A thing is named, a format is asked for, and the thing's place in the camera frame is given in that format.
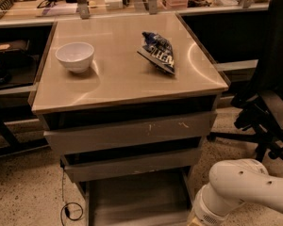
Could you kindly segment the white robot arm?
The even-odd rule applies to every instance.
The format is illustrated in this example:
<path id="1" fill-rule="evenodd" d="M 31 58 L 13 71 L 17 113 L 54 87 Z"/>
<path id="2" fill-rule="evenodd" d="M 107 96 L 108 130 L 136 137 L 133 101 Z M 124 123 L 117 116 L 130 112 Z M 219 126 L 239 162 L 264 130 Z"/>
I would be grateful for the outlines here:
<path id="1" fill-rule="evenodd" d="M 194 198 L 187 226 L 220 226 L 246 202 L 283 214 L 283 178 L 271 176 L 255 159 L 217 162 Z"/>

